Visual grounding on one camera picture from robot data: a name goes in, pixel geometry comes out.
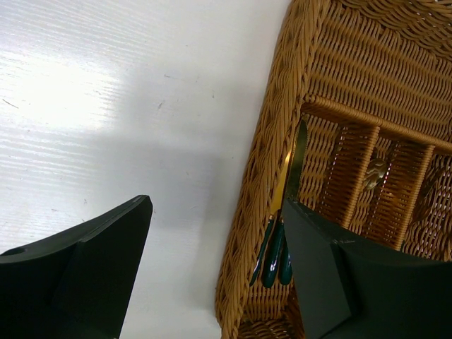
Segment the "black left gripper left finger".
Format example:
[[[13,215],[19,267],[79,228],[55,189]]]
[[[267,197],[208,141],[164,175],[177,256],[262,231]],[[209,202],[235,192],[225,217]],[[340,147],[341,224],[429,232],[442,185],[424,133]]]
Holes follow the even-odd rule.
[[[118,338],[153,205],[139,195],[1,255],[2,338]]]

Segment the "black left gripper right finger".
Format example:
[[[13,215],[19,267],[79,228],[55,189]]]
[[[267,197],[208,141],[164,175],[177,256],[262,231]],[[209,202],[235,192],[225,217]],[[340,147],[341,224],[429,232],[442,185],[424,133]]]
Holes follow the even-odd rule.
[[[451,337],[449,262],[377,244],[291,199],[282,215],[306,337]]]

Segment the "gold spoon green handle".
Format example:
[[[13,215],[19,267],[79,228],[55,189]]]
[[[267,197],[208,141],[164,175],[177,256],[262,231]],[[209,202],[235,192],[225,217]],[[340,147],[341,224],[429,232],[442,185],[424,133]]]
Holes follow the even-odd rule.
[[[385,177],[388,164],[385,160],[376,158],[370,161],[363,180],[363,190],[374,189]]]

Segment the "gold knife green handle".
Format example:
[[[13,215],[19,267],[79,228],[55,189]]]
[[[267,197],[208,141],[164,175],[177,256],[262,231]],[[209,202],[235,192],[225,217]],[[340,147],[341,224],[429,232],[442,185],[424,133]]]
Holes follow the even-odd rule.
[[[294,139],[292,152],[290,154],[290,161],[287,169],[287,178],[285,182],[284,201],[289,198],[292,200],[298,199],[297,197],[299,192],[299,182],[303,170],[304,154],[307,149],[307,143],[307,123],[302,119],[299,122],[297,137]],[[289,285],[292,279],[292,266],[290,253],[287,247],[285,228],[282,229],[282,247],[280,251],[280,265],[278,273],[280,284]]]
[[[259,275],[259,272],[260,272],[260,269],[261,269],[261,265],[262,265],[262,261],[263,261],[263,256],[265,254],[267,243],[268,243],[270,234],[271,234],[272,229],[273,229],[273,224],[274,224],[274,216],[270,215],[269,219],[268,219],[267,226],[266,226],[266,231],[265,231],[265,234],[264,234],[264,238],[263,238],[263,241],[262,241],[262,243],[260,245],[260,248],[259,248],[256,265],[254,267],[254,271],[253,271],[253,274],[251,276],[251,280],[250,280],[249,286],[252,286],[256,282],[256,280],[258,278],[258,275]]]

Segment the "gold knife pile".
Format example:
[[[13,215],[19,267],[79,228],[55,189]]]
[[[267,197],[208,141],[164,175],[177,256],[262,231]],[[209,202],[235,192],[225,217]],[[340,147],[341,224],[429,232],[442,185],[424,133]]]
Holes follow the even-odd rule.
[[[288,285],[292,279],[292,267],[285,238],[284,220],[281,215],[290,160],[291,154],[288,153],[270,207],[269,222],[271,234],[267,241],[266,257],[261,275],[262,284],[265,288],[271,288],[277,280],[279,280],[281,285]]]

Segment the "gold spoon pile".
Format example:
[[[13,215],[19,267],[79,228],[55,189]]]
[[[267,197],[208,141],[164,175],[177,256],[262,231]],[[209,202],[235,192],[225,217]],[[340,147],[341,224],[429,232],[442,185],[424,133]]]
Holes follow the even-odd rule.
[[[417,197],[412,219],[417,222],[425,219],[431,210],[430,199],[437,187],[437,181],[443,175],[444,168],[432,168],[426,174]]]

